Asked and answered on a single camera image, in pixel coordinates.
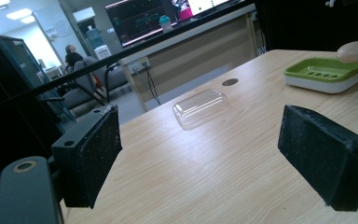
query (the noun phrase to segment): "office room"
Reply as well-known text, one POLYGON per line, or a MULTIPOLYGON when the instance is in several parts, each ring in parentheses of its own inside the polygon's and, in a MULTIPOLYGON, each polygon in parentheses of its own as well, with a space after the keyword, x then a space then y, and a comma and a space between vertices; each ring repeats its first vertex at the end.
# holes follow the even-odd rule
POLYGON ((293 4, 0 3, 0 223, 358 223, 358 1, 293 4))

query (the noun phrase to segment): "floor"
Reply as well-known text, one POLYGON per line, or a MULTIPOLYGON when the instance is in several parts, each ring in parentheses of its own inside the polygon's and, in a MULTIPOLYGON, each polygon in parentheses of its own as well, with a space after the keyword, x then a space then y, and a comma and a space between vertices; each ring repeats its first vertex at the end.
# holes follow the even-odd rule
MULTIPOLYGON (((205 74, 203 76, 197 77, 191 82, 186 83, 185 85, 179 86, 171 91, 161 94, 158 98, 162 104, 170 101, 171 99, 190 91, 199 85, 218 77, 229 69, 228 67, 220 67, 212 72, 205 74)), ((138 102, 135 93, 132 91, 130 84, 126 84, 120 88, 117 88, 109 92, 112 104, 117 104, 118 106, 118 122, 120 125, 125 124, 126 122, 141 116, 144 113, 141 104, 138 102)), ((151 100, 145 103, 146 108, 151 110, 158 106, 158 103, 155 100, 151 100)), ((75 107, 71 110, 72 114, 75 116, 76 120, 79 121, 83 118, 84 115, 89 113, 92 109, 98 108, 99 105, 96 101, 90 101, 86 104, 75 107)))

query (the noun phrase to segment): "chair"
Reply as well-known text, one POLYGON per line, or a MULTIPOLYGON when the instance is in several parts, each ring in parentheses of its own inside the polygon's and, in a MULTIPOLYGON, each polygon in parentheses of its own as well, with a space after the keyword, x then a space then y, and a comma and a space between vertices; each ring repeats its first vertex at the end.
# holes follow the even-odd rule
MULTIPOLYGON (((83 58, 83 62, 86 65, 90 65, 92 63, 98 62, 98 60, 89 56, 83 58)), ((110 65, 108 68, 105 67, 98 68, 97 70, 94 70, 92 73, 102 82, 102 84, 106 88, 107 103, 110 102, 110 97, 109 97, 110 91, 128 83, 123 68, 117 65, 116 63, 110 65)))
MULTIPOLYGON (((74 71, 77 71, 83 67, 85 67, 85 63, 83 61, 77 62, 75 63, 74 71)), ((94 95, 95 92, 95 82, 92 79, 92 75, 86 74, 76 79, 75 89, 70 90, 63 95, 64 102, 68 109, 72 109, 77 107, 78 105, 85 104, 90 100, 95 100, 100 105, 104 105, 104 103, 94 95)))

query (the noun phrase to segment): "person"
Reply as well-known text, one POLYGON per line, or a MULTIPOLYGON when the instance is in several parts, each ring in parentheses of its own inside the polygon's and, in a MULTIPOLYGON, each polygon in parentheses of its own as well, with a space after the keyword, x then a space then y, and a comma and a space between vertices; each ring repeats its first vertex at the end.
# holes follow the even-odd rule
POLYGON ((65 47, 66 56, 65 56, 65 62, 66 62, 66 68, 65 71, 73 71, 75 63, 78 61, 82 61, 83 57, 76 52, 76 48, 73 45, 67 45, 65 47))

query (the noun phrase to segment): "table surface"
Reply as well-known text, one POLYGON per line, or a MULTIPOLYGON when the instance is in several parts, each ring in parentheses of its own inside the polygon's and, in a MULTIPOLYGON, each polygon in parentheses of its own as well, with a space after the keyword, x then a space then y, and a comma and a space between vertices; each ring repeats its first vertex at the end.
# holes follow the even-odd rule
POLYGON ((358 211, 326 206, 277 148, 286 104, 358 133, 358 84, 338 94, 285 85, 284 69, 313 56, 336 54, 273 50, 122 125, 94 209, 63 206, 66 223, 358 223, 358 211), (174 104, 211 88, 229 106, 181 127, 174 104))

